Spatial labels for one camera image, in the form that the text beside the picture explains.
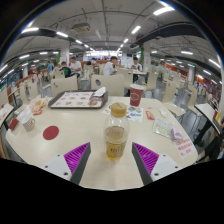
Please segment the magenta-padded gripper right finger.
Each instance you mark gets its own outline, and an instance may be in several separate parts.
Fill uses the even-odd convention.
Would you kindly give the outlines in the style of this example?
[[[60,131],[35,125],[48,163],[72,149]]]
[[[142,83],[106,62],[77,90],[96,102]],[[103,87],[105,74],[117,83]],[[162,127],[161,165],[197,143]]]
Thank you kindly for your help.
[[[137,143],[132,143],[132,154],[144,185],[148,185],[182,169],[167,154],[159,155]]]

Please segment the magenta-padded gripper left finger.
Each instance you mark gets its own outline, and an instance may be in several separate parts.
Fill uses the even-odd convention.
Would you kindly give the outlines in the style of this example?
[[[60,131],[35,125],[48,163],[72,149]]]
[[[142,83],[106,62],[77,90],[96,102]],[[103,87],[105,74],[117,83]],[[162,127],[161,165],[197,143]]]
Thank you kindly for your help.
[[[87,142],[66,154],[56,154],[42,168],[45,171],[78,185],[90,153],[90,143]]]

